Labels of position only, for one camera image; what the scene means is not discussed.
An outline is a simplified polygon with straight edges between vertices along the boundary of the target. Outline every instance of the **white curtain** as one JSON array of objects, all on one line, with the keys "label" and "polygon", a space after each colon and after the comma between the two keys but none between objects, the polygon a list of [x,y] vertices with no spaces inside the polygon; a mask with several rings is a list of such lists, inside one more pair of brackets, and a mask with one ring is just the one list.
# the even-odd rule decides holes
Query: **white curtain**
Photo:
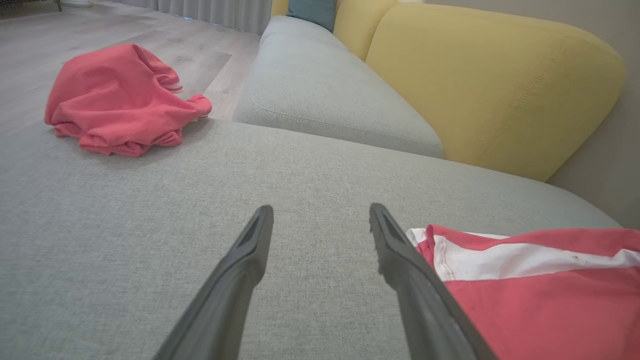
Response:
[{"label": "white curtain", "polygon": [[262,35],[271,17],[271,0],[115,0],[159,12]]}]

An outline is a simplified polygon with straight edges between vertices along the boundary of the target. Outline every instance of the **seam stitching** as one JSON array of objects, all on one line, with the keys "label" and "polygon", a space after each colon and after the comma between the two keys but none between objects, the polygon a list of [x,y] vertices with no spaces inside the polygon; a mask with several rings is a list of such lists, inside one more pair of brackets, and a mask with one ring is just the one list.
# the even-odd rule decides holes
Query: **seam stitching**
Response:
[{"label": "seam stitching", "polygon": [[313,123],[313,124],[317,124],[317,125],[321,125],[321,126],[328,126],[328,127],[335,127],[337,129],[345,129],[345,130],[350,130],[350,131],[354,131],[354,132],[361,132],[361,133],[365,133],[367,135],[375,135],[375,136],[379,136],[379,137],[387,137],[387,138],[393,138],[393,139],[397,139],[397,140],[403,140],[406,142],[411,142],[411,143],[418,143],[420,145],[426,146],[426,147],[437,147],[440,148],[440,145],[438,144],[430,144],[430,143],[424,143],[424,142],[420,142],[420,141],[416,141],[416,140],[411,140],[411,139],[405,139],[405,138],[401,138],[398,136],[393,136],[393,135],[387,135],[387,134],[383,134],[383,133],[376,133],[374,131],[370,131],[370,130],[364,130],[364,129],[359,129],[357,127],[348,127],[348,126],[342,126],[342,125],[336,125],[336,124],[331,124],[328,122],[321,122],[321,121],[317,121],[317,120],[313,120],[313,119],[306,119],[303,117],[297,117],[297,116],[293,116],[293,115],[289,115],[289,114],[284,114],[284,113],[278,113],[269,109],[265,109],[260,107],[258,104],[256,104],[253,99],[251,98],[251,95],[248,96],[249,101],[251,101],[251,103],[258,109],[262,110],[262,111],[266,111],[268,113],[272,113],[276,116],[279,117],[288,117],[294,120],[298,120],[298,121],[304,121],[304,122],[309,122],[309,123]]},{"label": "seam stitching", "polygon": [[493,134],[491,135],[491,138],[489,139],[487,144],[484,146],[484,149],[479,153],[476,159],[471,162],[471,165],[480,166],[479,165],[480,162],[484,160],[486,155],[489,153],[489,150],[493,147],[493,145],[498,140],[498,138],[500,138],[504,130],[511,124],[513,119],[520,112],[522,107],[526,104],[527,100],[529,100],[529,98],[533,94],[533,90],[538,86],[538,84],[542,80],[542,77],[548,73],[548,70],[549,68],[551,68],[551,66],[556,64],[556,60],[558,59],[560,54],[564,51],[564,45],[565,45],[565,41],[562,40],[559,46],[554,50],[551,56],[549,56],[549,58],[546,60],[546,62],[538,72],[538,75],[536,75],[536,77],[533,78],[533,80],[529,83],[529,86],[527,86],[527,88],[522,93],[520,98],[511,107],[507,116],[505,116],[504,120],[502,120],[500,127],[498,127],[498,129],[496,129],[493,132]]}]

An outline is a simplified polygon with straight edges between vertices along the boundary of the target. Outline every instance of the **sofa cushion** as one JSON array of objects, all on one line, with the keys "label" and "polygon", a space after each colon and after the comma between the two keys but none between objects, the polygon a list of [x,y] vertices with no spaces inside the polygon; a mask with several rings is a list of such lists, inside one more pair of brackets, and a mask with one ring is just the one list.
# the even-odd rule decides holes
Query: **sofa cushion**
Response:
[{"label": "sofa cushion", "polygon": [[275,224],[241,359],[408,359],[371,202],[404,230],[617,226],[564,190],[451,161],[226,121],[183,135],[140,158],[44,124],[0,138],[3,359],[152,358],[263,204]]},{"label": "sofa cushion", "polygon": [[289,0],[287,16],[307,20],[333,31],[335,0]]},{"label": "sofa cushion", "polygon": [[364,61],[378,23],[395,4],[396,0],[345,0],[335,16],[333,35]]},{"label": "sofa cushion", "polygon": [[448,160],[547,181],[610,112],[625,66],[569,25],[435,4],[382,18],[367,65],[438,133]]},{"label": "sofa cushion", "polygon": [[337,49],[346,47],[330,31],[320,25],[302,19],[289,16],[274,16],[269,21],[267,28],[260,38],[260,46],[273,34],[281,34],[288,37],[300,37],[307,40],[321,42]]},{"label": "sofa cushion", "polygon": [[365,63],[302,37],[263,41],[234,120],[443,156],[429,124]]}]

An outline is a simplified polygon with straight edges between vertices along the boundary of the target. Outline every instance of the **pink cloth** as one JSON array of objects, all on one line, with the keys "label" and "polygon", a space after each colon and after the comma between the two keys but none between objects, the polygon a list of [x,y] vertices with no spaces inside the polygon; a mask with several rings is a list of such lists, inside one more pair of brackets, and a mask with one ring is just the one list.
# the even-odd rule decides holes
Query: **pink cloth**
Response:
[{"label": "pink cloth", "polygon": [[640,232],[411,231],[499,359],[640,359]]},{"label": "pink cloth", "polygon": [[140,156],[178,146],[182,128],[211,112],[202,95],[187,101],[173,69],[148,50],[118,45],[64,64],[49,95],[45,123],[89,151]]}]

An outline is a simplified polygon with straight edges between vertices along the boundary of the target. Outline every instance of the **teal pillow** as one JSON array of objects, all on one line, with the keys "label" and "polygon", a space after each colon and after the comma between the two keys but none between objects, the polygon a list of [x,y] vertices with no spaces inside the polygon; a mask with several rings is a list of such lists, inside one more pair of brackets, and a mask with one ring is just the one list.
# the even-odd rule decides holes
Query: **teal pillow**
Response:
[{"label": "teal pillow", "polygon": [[313,22],[333,33],[336,0],[289,0],[287,16]]}]

